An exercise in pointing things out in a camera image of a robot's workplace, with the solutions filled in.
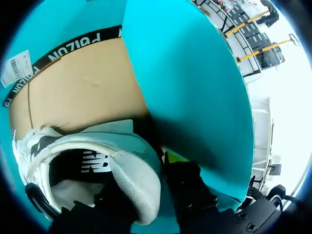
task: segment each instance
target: cardboard box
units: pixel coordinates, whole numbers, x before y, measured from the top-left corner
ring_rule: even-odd
[[[85,46],[35,76],[10,105],[17,139],[43,126],[61,133],[149,116],[121,38]]]

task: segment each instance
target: white sneaker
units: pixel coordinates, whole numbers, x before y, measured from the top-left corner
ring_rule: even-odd
[[[35,183],[60,212],[74,200],[93,206],[94,195],[113,176],[133,202],[138,224],[151,223],[160,204],[161,165],[153,148],[133,133],[131,120],[90,127],[63,136],[46,127],[32,130],[13,151],[24,184]]]

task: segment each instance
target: sticker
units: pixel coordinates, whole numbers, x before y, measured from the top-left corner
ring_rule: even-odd
[[[10,58],[5,63],[1,83],[6,88],[15,81],[31,74],[33,74],[33,68],[31,66],[29,50],[26,50]]]
[[[35,63],[32,64],[32,71],[30,75],[26,75],[25,77],[20,78],[13,85],[12,89],[6,96],[3,101],[4,107],[9,107],[15,96],[20,92],[22,87],[28,83],[32,79],[32,77],[37,74],[41,69],[43,69],[46,65],[50,64],[54,60],[66,55],[72,51],[75,51],[83,46],[87,46],[89,44],[93,44],[99,41],[109,40],[118,38],[119,31],[121,29],[121,25],[99,29],[90,33],[83,34],[81,36],[75,37],[53,50],[46,53],[44,56],[39,58]]]

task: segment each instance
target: screw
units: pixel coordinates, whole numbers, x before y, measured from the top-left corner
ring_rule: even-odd
[[[247,225],[247,231],[248,231],[249,233],[252,233],[252,232],[254,232],[255,230],[256,230],[256,226],[255,226],[253,223],[250,223],[250,224]]]

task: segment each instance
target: box label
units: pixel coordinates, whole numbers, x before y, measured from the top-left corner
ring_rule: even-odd
[[[26,50],[6,61],[1,75],[1,83],[6,88],[15,81],[32,73],[33,68],[31,66],[29,50]]]

